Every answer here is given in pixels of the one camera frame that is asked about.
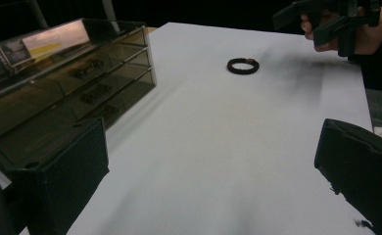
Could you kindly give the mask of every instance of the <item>o-ring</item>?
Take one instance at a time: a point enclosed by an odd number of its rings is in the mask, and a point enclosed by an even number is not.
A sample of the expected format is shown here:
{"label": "o-ring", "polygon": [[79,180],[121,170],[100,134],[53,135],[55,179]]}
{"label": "o-ring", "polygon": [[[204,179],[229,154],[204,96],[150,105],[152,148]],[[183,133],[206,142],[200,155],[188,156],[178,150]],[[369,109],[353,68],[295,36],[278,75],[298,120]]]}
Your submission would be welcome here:
{"label": "o-ring", "polygon": [[[248,70],[236,69],[233,67],[234,64],[248,64],[253,66]],[[246,58],[236,58],[232,59],[227,63],[227,69],[236,74],[252,74],[259,69],[259,63],[255,59],[246,59]]]}

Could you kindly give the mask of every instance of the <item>white table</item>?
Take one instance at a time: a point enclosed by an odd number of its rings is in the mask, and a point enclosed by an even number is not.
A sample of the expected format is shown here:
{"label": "white table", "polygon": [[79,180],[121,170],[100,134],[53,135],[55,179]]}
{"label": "white table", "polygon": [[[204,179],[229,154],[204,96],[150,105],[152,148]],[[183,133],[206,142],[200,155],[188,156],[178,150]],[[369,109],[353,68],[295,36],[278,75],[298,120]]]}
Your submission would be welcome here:
{"label": "white table", "polygon": [[372,234],[313,167],[326,118],[371,129],[358,66],[302,35],[168,23],[150,42],[158,85],[107,131],[110,173],[69,234]]}

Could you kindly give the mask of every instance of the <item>human hand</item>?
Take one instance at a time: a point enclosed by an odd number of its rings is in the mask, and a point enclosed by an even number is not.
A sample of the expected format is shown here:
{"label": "human hand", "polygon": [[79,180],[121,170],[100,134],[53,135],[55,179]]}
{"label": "human hand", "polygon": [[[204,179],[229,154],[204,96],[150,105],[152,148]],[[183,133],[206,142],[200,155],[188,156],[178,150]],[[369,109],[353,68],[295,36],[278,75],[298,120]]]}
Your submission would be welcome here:
{"label": "human hand", "polygon": [[[364,9],[359,8],[358,14],[363,15]],[[339,17],[338,14],[332,13],[329,11],[323,11],[321,14],[320,24],[326,24],[332,20],[335,20]],[[313,40],[313,31],[312,25],[308,15],[301,15],[301,28],[305,32],[305,38],[308,40]],[[379,24],[376,27],[370,27],[368,24],[360,25],[357,28],[356,34],[356,55],[372,55],[382,44],[382,7],[380,12]],[[338,51],[338,38],[333,39],[332,41],[314,47],[315,51]]]}

